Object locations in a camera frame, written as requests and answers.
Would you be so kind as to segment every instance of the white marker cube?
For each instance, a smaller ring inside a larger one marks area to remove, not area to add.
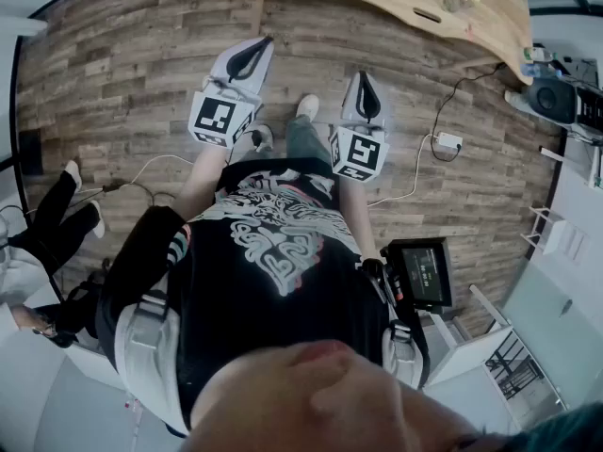
[[[195,92],[188,131],[200,142],[232,149],[254,120],[253,104]]]
[[[383,138],[337,127],[329,140],[335,174],[366,182],[381,172],[389,150],[389,144]]]

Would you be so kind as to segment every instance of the display screen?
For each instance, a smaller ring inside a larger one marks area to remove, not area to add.
[[[442,301],[442,282],[433,249],[404,249],[402,255],[415,299]]]

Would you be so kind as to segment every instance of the wood plank flooring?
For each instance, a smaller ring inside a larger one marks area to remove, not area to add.
[[[194,159],[199,147],[187,133],[192,95],[215,57],[251,36],[253,8],[251,0],[62,0],[49,8],[48,31],[26,41],[18,75],[19,129],[41,129],[42,136],[45,175],[25,180],[30,207],[75,156],[84,188],[131,180],[156,155]],[[318,130],[326,139],[358,69],[387,87],[392,149],[383,174],[368,185],[371,201],[412,189],[418,145],[439,105],[462,76],[492,70],[438,70],[482,51],[354,0],[266,0],[260,33],[275,39],[276,52],[258,119],[272,127],[279,153],[285,123],[303,94],[320,97]],[[543,203],[551,184],[551,163],[539,146],[556,149],[559,138],[553,126],[504,102],[507,85],[517,85],[508,71],[462,83],[438,125],[464,139],[459,157],[440,162],[426,146],[416,194],[370,210],[379,246],[396,238],[449,237],[457,306],[473,332],[488,320],[468,286],[477,284],[493,301],[506,293],[527,249],[519,234],[530,229],[529,206]],[[250,145],[239,143],[234,159]],[[187,164],[162,159],[139,181],[174,194],[187,173]],[[129,186],[101,205],[106,237],[87,237],[64,267],[64,292],[117,254],[149,200]]]

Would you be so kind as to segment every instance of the electrical outlet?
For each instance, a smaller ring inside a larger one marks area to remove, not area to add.
[[[463,147],[463,138],[446,132],[441,132],[437,135],[437,143],[440,146],[450,147],[451,149],[458,150],[459,146]]]

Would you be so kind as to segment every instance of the white sneaker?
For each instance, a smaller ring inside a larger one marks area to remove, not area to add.
[[[65,166],[65,171],[69,172],[75,181],[75,192],[82,188],[82,176],[79,175],[79,166],[75,161],[69,161]]]
[[[265,150],[271,151],[274,146],[272,130],[265,124],[258,125],[252,130],[252,142],[258,153]]]
[[[300,104],[298,105],[298,113],[297,116],[308,116],[310,118],[310,122],[312,122],[317,116],[318,109],[320,108],[320,99],[314,95],[306,95],[303,99],[301,99]]]
[[[98,221],[98,224],[93,229],[94,235],[97,238],[101,239],[105,235],[105,220],[103,219],[103,215],[101,214],[101,205],[96,200],[90,201],[90,204],[92,204],[96,208],[98,218],[100,219]]]

